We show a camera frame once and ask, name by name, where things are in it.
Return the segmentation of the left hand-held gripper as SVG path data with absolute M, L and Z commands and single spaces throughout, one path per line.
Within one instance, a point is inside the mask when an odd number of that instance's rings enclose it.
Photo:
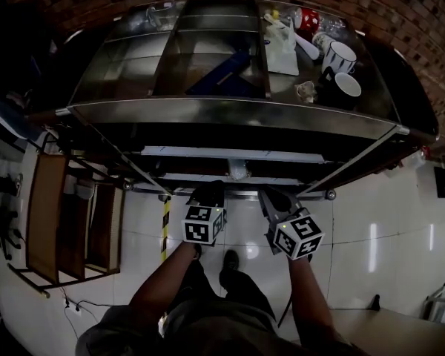
M 227 223 L 225 184 L 221 180 L 196 188 L 186 203 L 182 218 L 183 240 L 187 243 L 214 245 Z

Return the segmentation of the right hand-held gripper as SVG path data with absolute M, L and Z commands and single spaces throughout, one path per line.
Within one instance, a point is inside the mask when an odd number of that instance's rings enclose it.
M 263 186 L 258 200 L 268 220 L 266 239 L 273 254 L 284 253 L 290 260 L 298 260 L 319 249 L 325 233 L 295 194 Z

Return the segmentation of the wooden shelf cart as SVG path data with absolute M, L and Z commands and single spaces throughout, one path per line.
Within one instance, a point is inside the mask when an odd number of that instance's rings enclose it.
M 93 182 L 91 200 L 75 194 Z M 25 267 L 9 269 L 44 297 L 50 290 L 120 272 L 125 192 L 113 177 L 83 160 L 40 154 L 26 216 Z

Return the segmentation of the person's right forearm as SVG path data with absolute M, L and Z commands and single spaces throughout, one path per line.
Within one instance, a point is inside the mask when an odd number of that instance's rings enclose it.
M 337 332 L 307 257 L 288 260 L 294 322 L 301 341 L 334 341 Z

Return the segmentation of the person's left forearm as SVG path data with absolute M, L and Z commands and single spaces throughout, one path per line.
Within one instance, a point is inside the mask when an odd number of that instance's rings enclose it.
M 176 297 L 196 299 L 196 286 L 182 286 L 184 277 L 197 250 L 193 243 L 182 242 L 159 268 L 139 287 L 129 303 L 133 322 L 129 332 L 141 335 L 150 327 L 156 328 L 159 319 L 170 308 Z

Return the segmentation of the yellow black floor tape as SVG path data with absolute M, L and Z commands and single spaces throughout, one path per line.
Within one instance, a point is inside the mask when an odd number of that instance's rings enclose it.
M 170 207 L 171 207 L 171 197 L 165 195 L 162 198 L 164 204 L 164 211 L 162 217 L 162 244 L 161 244 L 161 261 L 164 262 L 167 259 L 167 243 L 168 243 L 168 224 L 170 220 Z

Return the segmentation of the person's black trousers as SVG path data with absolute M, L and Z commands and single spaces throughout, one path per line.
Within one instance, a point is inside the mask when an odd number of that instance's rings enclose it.
M 188 267 L 179 291 L 167 309 L 167 313 L 170 314 L 178 305 L 188 301 L 196 301 L 197 303 L 222 301 L 254 307 L 275 319 L 267 297 L 246 273 L 224 267 L 220 272 L 220 284 L 226 290 L 224 298 L 216 295 L 201 263 L 199 260 L 194 260 Z

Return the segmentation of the person's grey shirt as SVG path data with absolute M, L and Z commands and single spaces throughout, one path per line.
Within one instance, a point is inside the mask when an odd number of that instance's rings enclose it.
M 274 320 L 252 306 L 226 300 L 188 300 L 159 333 L 147 307 L 114 306 L 76 344 L 76 356 L 367 356 L 336 334 L 281 338 Z

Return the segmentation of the beige table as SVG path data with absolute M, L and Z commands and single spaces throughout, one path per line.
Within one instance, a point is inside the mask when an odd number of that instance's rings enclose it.
M 445 324 L 387 309 L 332 309 L 334 325 L 371 356 L 445 356 Z

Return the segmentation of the crumpled paper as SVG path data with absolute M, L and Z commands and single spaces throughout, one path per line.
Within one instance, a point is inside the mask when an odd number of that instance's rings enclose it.
M 298 100 L 303 104 L 312 104 L 317 100 L 317 91 L 313 81 L 306 81 L 295 85 Z

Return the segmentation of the black box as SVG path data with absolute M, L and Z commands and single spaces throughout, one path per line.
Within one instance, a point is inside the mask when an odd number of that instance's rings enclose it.
M 434 174 L 437 196 L 439 199 L 445 199 L 445 169 L 435 166 Z

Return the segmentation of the grey metal rack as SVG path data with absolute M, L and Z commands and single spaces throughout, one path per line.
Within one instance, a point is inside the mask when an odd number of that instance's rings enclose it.
M 426 298 L 422 318 L 433 323 L 445 324 L 445 283 Z

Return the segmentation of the blue box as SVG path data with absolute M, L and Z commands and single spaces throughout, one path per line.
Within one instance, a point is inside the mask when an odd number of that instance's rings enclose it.
M 230 82 L 233 79 L 240 79 L 239 74 L 250 65 L 250 61 L 251 55 L 248 51 L 237 51 L 190 86 L 185 94 L 190 96 L 228 96 L 231 89 L 224 87 L 223 84 L 228 79 Z

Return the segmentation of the black mug white inside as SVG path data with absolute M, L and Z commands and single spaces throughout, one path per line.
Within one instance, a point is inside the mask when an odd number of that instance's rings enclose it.
M 353 110 L 362 93 L 359 83 L 349 74 L 335 73 L 327 67 L 319 78 L 317 101 L 321 105 Z

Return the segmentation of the white striped mug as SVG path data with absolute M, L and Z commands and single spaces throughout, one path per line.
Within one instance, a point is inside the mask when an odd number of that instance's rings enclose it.
M 347 45 L 342 42 L 330 42 L 327 51 L 325 52 L 322 72 L 330 67 L 335 73 L 351 73 L 357 62 L 357 55 Z

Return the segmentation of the white plastic bag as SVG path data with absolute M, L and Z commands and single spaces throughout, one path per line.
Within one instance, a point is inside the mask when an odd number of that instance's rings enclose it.
M 270 15 L 267 15 L 265 19 L 270 22 L 264 34 L 268 71 L 298 76 L 299 69 L 293 27 L 287 27 L 279 20 L 274 20 Z

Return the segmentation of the white ladle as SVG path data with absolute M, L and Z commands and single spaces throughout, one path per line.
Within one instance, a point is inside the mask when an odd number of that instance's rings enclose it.
M 305 40 L 303 37 L 294 34 L 296 43 L 303 49 L 303 51 L 309 56 L 311 60 L 317 60 L 320 56 L 319 49 L 311 42 Z

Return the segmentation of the white patterned cup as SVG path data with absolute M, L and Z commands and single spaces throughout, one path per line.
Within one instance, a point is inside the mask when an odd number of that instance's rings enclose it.
M 317 32 L 313 35 L 312 44 L 319 49 L 321 53 L 326 53 L 329 45 L 334 39 L 326 32 Z

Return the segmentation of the clear glass jug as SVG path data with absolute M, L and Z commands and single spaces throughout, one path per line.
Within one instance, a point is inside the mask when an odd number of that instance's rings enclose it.
M 148 21 L 158 31 L 172 30 L 178 15 L 176 4 L 172 1 L 152 4 L 147 9 Z

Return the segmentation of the clear plastic bottles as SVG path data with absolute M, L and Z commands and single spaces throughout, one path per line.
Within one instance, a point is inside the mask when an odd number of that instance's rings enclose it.
M 338 33 L 346 29 L 346 23 L 342 18 L 329 15 L 326 13 L 319 13 L 320 24 L 318 31 L 324 33 Z

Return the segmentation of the red dotted mug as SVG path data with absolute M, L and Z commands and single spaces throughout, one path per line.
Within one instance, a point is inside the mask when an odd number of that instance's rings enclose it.
M 304 31 L 310 31 L 316 33 L 320 26 L 320 16 L 317 11 L 308 9 L 306 7 L 301 8 L 301 23 L 299 28 Z

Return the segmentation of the white hanging shirt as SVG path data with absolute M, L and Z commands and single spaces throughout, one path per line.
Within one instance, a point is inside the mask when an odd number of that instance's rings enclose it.
M 42 129 L 30 124 L 22 113 L 0 100 L 0 125 L 17 138 L 36 141 Z

